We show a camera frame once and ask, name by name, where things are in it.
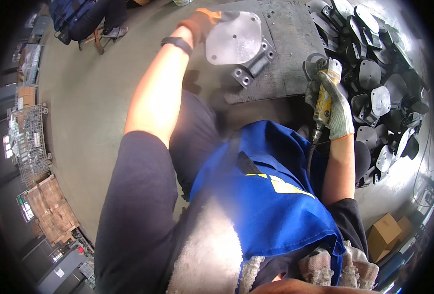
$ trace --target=hand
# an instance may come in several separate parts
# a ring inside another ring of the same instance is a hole
[[[354,133],[351,107],[348,100],[340,93],[336,85],[324,72],[318,73],[321,84],[331,97],[331,115],[326,125],[330,129],[330,139],[338,139]],[[305,102],[315,108],[320,91],[320,83],[311,81],[307,85]]]
[[[240,15],[239,11],[217,11],[213,12],[205,8],[196,9],[190,18],[180,21],[180,26],[187,27],[191,32],[194,45],[206,40],[209,32],[219,22],[234,20]]]

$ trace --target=white bucket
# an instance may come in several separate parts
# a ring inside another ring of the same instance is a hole
[[[173,2],[178,6],[185,6],[192,2],[192,0],[173,0]]]

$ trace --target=black t-shirt sleeve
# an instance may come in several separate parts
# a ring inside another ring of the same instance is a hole
[[[171,252],[177,187],[166,146],[145,132],[120,143],[96,238],[99,293],[154,291]]]
[[[369,256],[366,231],[362,225],[358,202],[354,199],[346,198],[326,208],[333,216],[344,240],[351,241],[351,246],[364,251],[366,256]]]

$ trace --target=orange glove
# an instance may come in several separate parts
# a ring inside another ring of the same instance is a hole
[[[185,26],[192,32],[194,45],[206,40],[210,30],[220,21],[230,21],[238,17],[239,11],[213,12],[205,8],[199,8],[192,13],[191,17],[178,23],[178,27]]]

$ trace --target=yellow grinder handle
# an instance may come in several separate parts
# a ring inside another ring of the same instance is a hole
[[[328,68],[322,69],[321,71],[327,73],[330,79],[335,85],[338,85],[341,81],[341,63],[336,59],[329,59]],[[323,125],[328,123],[331,114],[331,97],[326,91],[323,85],[320,85],[320,91],[318,92],[317,105],[315,106],[315,111],[313,119],[315,122],[320,122]]]

